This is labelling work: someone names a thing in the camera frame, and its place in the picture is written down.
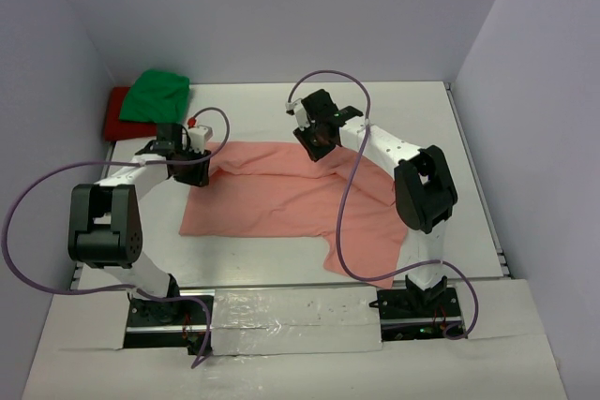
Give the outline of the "salmon pink t-shirt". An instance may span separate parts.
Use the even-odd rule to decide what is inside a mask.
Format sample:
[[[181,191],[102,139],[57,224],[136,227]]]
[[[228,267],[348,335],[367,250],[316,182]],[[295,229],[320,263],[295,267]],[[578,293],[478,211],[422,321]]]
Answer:
[[[336,223],[356,153],[337,148],[318,162],[288,142],[232,141],[210,160],[209,185],[187,196],[182,236],[321,237],[326,271],[345,275]],[[393,272],[408,228],[399,219],[390,175],[362,158],[346,200],[343,257],[363,276]]]

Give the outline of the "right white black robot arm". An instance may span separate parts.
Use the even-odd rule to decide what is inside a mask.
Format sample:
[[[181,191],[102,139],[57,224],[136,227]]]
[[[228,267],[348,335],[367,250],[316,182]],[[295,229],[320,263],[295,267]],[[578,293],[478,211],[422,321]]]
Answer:
[[[447,277],[443,274],[443,241],[447,222],[458,202],[458,192],[442,149],[435,145],[422,148],[395,137],[373,125],[368,111],[362,112],[353,106],[339,108],[323,89],[301,99],[288,99],[285,109],[296,119],[293,135],[312,161],[324,158],[338,147],[357,153],[337,213],[336,253],[344,272],[366,283],[404,274],[409,309],[419,317],[430,315],[438,308],[447,287]],[[412,243],[407,265],[373,276],[353,272],[346,264],[341,247],[345,204],[363,157],[393,178],[396,211],[408,227]]]

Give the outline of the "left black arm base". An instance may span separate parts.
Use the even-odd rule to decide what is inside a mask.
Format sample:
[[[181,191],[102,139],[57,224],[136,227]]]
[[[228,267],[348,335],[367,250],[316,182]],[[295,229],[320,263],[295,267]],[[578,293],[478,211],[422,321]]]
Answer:
[[[197,355],[206,324],[203,308],[190,296],[173,303],[130,298],[123,348],[185,348]]]

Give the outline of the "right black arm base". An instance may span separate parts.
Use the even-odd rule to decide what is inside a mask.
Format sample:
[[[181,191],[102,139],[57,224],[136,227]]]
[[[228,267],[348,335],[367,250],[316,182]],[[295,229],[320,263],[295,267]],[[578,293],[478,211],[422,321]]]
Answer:
[[[465,332],[454,288],[421,309],[410,304],[407,289],[380,289],[368,306],[379,314],[383,342],[460,338]]]

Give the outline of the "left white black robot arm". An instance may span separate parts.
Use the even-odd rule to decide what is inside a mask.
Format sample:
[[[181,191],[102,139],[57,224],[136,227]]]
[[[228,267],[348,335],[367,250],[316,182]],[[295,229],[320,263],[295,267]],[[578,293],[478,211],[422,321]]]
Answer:
[[[213,136],[209,126],[162,124],[157,136],[113,175],[71,192],[67,250],[76,262],[101,270],[133,297],[148,300],[150,313],[173,323],[183,313],[174,276],[143,252],[139,200],[168,180],[203,187],[209,183]]]

